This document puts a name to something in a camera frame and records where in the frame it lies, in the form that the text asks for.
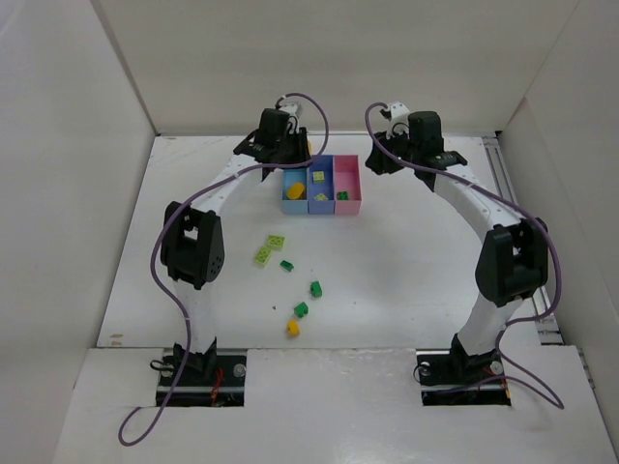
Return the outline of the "yellow rounded lego brick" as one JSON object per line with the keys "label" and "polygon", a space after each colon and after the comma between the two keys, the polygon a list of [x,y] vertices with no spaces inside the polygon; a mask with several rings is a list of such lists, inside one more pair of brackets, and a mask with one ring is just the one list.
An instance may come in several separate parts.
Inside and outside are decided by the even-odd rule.
{"label": "yellow rounded lego brick", "polygon": [[292,184],[286,190],[285,198],[290,201],[304,200],[306,198],[306,186],[301,182]]}

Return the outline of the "light green lego brick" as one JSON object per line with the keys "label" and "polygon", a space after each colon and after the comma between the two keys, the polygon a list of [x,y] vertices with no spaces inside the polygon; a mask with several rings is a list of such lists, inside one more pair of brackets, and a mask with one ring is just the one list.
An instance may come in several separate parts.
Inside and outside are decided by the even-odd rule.
{"label": "light green lego brick", "polygon": [[315,184],[323,184],[325,182],[325,173],[322,170],[313,171],[312,181]]}
{"label": "light green lego brick", "polygon": [[261,246],[253,257],[253,263],[265,267],[272,255],[273,250],[268,246]]}
{"label": "light green lego brick", "polygon": [[328,198],[327,195],[325,195],[324,193],[320,192],[320,193],[318,193],[317,195],[315,195],[313,197],[313,200],[314,201],[328,201],[329,198]]}
{"label": "light green lego brick", "polygon": [[271,250],[280,251],[284,248],[285,237],[281,235],[268,235],[265,246]]}

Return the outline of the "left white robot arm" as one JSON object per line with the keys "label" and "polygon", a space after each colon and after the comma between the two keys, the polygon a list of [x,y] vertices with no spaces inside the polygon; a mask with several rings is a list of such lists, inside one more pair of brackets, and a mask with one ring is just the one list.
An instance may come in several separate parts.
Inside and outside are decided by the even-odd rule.
{"label": "left white robot arm", "polygon": [[310,158],[307,130],[299,125],[301,105],[280,103],[262,111],[258,128],[244,138],[214,181],[214,187],[182,207],[170,203],[164,220],[175,217],[162,239],[161,262],[174,282],[175,301],[190,328],[185,345],[175,345],[174,361],[207,378],[217,363],[215,328],[202,288],[220,274],[224,262],[223,214],[257,187],[276,167]]}

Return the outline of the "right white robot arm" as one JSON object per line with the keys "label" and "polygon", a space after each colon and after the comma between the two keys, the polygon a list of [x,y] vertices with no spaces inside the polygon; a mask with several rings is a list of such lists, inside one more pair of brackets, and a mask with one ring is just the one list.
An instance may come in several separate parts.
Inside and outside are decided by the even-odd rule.
{"label": "right white robot arm", "polygon": [[545,229],[483,187],[466,158],[446,149],[436,112],[412,112],[398,101],[375,107],[389,126],[370,135],[367,168],[377,175],[412,169],[459,213],[482,244],[475,268],[478,297],[466,323],[447,352],[418,355],[417,373],[424,386],[478,382],[499,362],[497,342],[513,314],[547,281]]}

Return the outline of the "light blue container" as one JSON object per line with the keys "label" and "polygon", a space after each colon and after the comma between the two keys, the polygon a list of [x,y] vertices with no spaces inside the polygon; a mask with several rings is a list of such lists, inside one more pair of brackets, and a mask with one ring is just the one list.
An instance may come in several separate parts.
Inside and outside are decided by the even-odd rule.
{"label": "light blue container", "polygon": [[309,212],[308,179],[305,168],[283,171],[281,209],[286,215],[306,215]]}

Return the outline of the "pink container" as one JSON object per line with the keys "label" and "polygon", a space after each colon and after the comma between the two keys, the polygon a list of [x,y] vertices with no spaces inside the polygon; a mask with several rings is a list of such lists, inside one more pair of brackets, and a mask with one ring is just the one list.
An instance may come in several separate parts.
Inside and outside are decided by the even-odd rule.
{"label": "pink container", "polygon": [[[361,209],[362,190],[359,158],[356,155],[334,156],[335,214],[357,216]],[[337,193],[346,190],[349,199],[337,200]]]}

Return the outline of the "small dark green lego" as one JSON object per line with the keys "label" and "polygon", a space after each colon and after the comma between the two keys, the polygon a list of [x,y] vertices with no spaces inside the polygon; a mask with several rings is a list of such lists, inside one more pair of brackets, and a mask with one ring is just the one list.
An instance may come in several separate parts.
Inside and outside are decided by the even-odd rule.
{"label": "small dark green lego", "polygon": [[291,262],[286,261],[286,260],[282,260],[280,262],[280,266],[287,272],[292,272],[294,270],[294,265]]}

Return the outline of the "small yellow lego brick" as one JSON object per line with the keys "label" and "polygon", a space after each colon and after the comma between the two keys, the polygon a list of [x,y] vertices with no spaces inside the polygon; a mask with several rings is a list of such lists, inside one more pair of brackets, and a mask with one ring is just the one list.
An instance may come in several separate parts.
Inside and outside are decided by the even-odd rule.
{"label": "small yellow lego brick", "polygon": [[300,334],[299,325],[295,320],[289,320],[286,325],[287,334],[291,337],[296,337]]}

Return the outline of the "aluminium rail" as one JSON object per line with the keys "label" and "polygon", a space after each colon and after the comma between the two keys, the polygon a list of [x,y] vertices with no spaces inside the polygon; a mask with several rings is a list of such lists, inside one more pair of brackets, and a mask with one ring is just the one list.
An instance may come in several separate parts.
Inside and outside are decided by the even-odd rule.
{"label": "aluminium rail", "polygon": [[[486,151],[489,169],[493,177],[497,194],[517,204],[516,192],[507,169],[507,164],[504,161],[498,138],[496,136],[483,136],[482,144]],[[531,299],[530,306],[531,309],[529,312],[536,316],[548,310],[550,298],[544,286],[536,291]],[[535,321],[534,325],[542,345],[561,346],[565,344],[553,314],[548,315],[544,319]]]}

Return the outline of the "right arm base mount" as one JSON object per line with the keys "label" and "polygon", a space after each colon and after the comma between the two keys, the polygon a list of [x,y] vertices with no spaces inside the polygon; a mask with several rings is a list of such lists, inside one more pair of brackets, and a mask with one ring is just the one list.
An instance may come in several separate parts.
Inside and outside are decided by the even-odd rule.
{"label": "right arm base mount", "polygon": [[511,406],[496,349],[469,356],[454,336],[448,349],[419,349],[413,377],[424,406]]}

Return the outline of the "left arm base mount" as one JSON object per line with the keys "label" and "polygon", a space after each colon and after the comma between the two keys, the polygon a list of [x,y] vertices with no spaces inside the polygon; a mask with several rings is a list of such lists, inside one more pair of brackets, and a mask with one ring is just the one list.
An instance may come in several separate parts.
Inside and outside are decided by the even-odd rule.
{"label": "left arm base mount", "polygon": [[[190,354],[168,407],[243,407],[247,374],[246,350],[219,349],[216,344],[202,354]],[[161,406],[177,374],[184,349],[175,344],[160,359],[150,361],[159,375],[156,405]]]}

